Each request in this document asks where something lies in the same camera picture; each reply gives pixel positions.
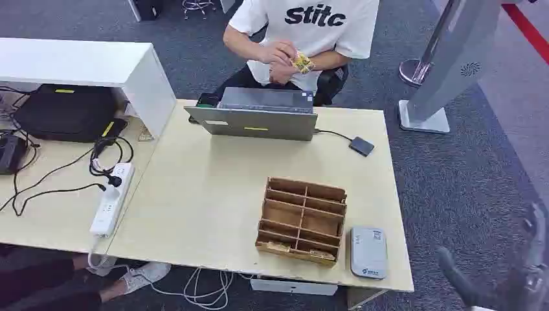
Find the person's left hand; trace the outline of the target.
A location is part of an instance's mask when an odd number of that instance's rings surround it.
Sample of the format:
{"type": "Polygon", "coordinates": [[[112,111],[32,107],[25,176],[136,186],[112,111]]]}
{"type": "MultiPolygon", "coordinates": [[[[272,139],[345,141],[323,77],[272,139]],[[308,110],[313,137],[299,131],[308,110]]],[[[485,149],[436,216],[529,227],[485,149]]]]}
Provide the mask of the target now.
{"type": "Polygon", "coordinates": [[[292,64],[280,64],[271,62],[269,64],[269,81],[274,84],[285,85],[291,78],[300,71],[292,64]]]}

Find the person's right hand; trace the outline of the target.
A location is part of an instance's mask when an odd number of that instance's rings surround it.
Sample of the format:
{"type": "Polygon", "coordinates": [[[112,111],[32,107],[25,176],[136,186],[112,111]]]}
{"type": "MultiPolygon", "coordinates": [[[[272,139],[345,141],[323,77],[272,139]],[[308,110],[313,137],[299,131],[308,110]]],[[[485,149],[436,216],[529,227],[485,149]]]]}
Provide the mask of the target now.
{"type": "Polygon", "coordinates": [[[262,63],[279,63],[281,65],[292,65],[297,50],[289,41],[273,41],[262,45],[260,48],[259,61],[262,63]]]}

